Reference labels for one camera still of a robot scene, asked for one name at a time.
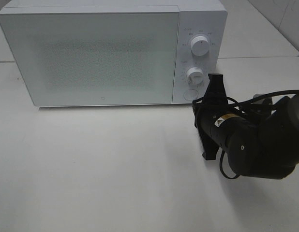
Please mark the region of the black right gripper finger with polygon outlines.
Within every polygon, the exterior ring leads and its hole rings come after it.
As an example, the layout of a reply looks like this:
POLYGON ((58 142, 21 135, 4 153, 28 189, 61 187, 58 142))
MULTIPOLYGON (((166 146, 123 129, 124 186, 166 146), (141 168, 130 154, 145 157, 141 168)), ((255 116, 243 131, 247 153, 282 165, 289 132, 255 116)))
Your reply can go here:
POLYGON ((208 74, 209 84, 204 94, 205 97, 213 96, 216 93, 216 84, 215 84, 216 77, 217 77, 216 73, 208 74))
POLYGON ((214 92, 217 95, 226 97, 226 91, 224 87, 224 76, 219 73, 215 73, 213 75, 213 81, 214 81, 214 92))

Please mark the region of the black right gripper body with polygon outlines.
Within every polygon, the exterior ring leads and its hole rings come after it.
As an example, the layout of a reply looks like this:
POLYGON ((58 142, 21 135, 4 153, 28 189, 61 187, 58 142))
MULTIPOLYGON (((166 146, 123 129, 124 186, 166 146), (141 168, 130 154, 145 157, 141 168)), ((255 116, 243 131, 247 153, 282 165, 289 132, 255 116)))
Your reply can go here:
POLYGON ((219 146, 210 136, 210 129, 217 118, 217 111, 228 105, 227 96, 209 94, 193 101, 194 126, 203 146, 202 157, 205 160, 216 160, 219 146))

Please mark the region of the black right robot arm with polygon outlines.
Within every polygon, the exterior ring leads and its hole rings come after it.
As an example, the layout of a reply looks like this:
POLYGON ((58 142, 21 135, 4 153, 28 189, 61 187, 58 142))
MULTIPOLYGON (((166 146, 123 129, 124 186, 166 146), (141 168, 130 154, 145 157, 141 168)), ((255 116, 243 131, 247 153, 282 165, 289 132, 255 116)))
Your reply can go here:
POLYGON ((223 76, 212 73, 193 113, 203 158, 215 160, 220 152, 235 178, 283 179, 299 164, 299 90, 238 102, 226 95, 223 76))

